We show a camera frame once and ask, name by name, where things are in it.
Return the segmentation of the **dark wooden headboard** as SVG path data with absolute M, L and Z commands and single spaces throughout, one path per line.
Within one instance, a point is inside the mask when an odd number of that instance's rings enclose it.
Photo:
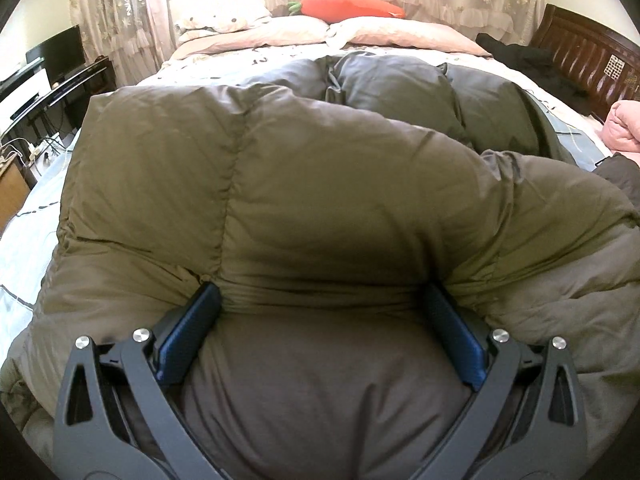
M 615 30 L 548 4 L 530 44 L 552 53 L 554 66 L 587 92 L 598 119 L 619 100 L 639 99 L 639 47 Z

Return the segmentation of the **orange carrot plush pillow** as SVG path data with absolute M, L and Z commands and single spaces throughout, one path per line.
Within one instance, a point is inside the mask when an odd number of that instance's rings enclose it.
M 384 0 L 297 0 L 288 3 L 288 14 L 302 14 L 326 23 L 337 23 L 349 18 L 405 18 L 400 6 Z

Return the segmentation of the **brown down coat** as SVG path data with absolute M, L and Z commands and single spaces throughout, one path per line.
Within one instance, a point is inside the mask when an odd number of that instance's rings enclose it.
M 90 101 L 1 404 L 45 460 L 75 339 L 221 292 L 172 398 L 235 479 L 403 479 L 471 395 L 433 283 L 526 344 L 567 340 L 587 458 L 639 401 L 639 215 L 512 81 L 354 53 Z

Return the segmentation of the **pink blanket bundle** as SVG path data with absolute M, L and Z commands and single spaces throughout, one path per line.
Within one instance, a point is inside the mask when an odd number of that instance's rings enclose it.
M 611 151 L 638 153 L 640 129 L 640 102 L 615 102 L 599 132 L 600 139 Z

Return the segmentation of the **pink folded quilt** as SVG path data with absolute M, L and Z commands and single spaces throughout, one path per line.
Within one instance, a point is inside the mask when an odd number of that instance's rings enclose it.
M 173 61 L 192 54 L 217 54 L 259 47 L 322 44 L 341 49 L 346 44 L 401 47 L 466 53 L 487 58 L 489 53 L 461 32 L 443 24 L 401 18 L 348 18 L 329 25 L 305 15 L 284 16 L 239 32 L 190 37 L 171 55 Z

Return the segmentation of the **black garment on bed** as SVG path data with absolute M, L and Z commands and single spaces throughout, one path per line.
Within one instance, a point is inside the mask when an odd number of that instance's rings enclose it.
M 549 50 L 519 44 L 503 44 L 484 32 L 476 36 L 475 42 L 497 61 L 512 70 L 518 70 L 575 112 L 585 116 L 591 114 L 587 91 L 554 66 Z

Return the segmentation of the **white cartoon pillow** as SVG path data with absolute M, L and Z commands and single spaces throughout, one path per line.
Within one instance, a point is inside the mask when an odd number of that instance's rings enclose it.
M 262 10 L 262 12 L 201 12 L 178 21 L 176 29 L 180 34 L 190 32 L 190 30 L 208 30 L 209 32 L 226 34 L 227 32 L 250 29 L 268 18 L 271 18 L 271 13 L 266 10 Z

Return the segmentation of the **wooden cabinet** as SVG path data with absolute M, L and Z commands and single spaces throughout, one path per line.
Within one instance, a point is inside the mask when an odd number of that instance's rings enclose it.
M 30 169 L 16 155 L 1 165 L 0 178 L 0 232 L 3 233 L 10 220 L 17 214 L 37 183 Z

